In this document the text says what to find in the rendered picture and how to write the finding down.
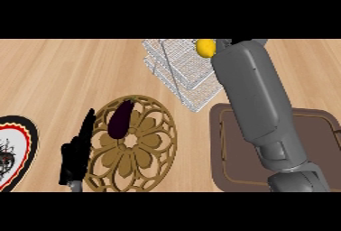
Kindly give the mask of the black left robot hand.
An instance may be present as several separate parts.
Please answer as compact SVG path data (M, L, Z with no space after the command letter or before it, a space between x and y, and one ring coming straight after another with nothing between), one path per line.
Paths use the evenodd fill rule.
M94 109L88 110L78 135L69 143L62 145L62 169L59 184L66 185L72 181L84 179L88 167L88 153L91 146L91 132L96 120Z

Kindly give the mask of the yellow lemon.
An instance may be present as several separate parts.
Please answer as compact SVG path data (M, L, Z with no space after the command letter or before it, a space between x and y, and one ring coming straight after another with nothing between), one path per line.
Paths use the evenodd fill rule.
M215 53L215 41L212 39L198 39L196 52L202 58L211 58Z

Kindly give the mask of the brown rectangular tray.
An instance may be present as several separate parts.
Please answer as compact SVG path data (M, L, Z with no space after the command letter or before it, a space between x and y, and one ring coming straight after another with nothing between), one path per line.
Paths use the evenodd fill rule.
M258 160L252 145L243 140L229 104L217 104L209 112L211 178L224 192L268 192L273 174ZM330 191L341 192L341 124L319 109L293 109L293 125L307 150L307 159L322 169Z

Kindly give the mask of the heart-shaped red black placemat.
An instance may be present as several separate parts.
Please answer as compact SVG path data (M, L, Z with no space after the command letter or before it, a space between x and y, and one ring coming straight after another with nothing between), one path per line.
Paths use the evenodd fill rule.
M19 115L0 116L0 192L10 192L31 168L38 145L32 121Z

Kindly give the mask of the dark purple eggplant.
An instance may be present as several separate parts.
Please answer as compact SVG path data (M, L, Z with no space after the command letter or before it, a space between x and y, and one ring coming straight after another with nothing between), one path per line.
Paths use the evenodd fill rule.
M136 102L136 100L133 98L125 100L119 104L119 106L118 106L118 108L112 114L112 117L109 119L107 134L113 139L122 139L125 137L127 132L128 132L130 115L131 115L131 111L134 108L134 102Z

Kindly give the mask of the round wooden carved trivet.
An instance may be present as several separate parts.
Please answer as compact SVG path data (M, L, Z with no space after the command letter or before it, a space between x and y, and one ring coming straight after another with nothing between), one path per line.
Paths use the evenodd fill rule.
M109 119L124 101L134 103L122 139L107 134ZM130 95L96 113L85 183L93 191L150 191L171 169L177 131L171 113L150 97Z

